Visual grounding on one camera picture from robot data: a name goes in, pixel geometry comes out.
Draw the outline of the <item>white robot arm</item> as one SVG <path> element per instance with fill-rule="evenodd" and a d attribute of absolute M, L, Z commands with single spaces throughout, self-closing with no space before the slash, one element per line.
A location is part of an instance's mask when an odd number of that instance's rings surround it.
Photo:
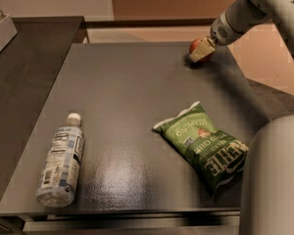
<path fill-rule="evenodd" d="M 213 22 L 189 59 L 202 62 L 219 46 L 271 20 L 294 61 L 294 0 L 236 0 Z M 263 100 L 279 114 L 294 96 L 264 86 Z M 241 189 L 239 235 L 294 235 L 294 113 L 278 116 L 254 136 Z"/>

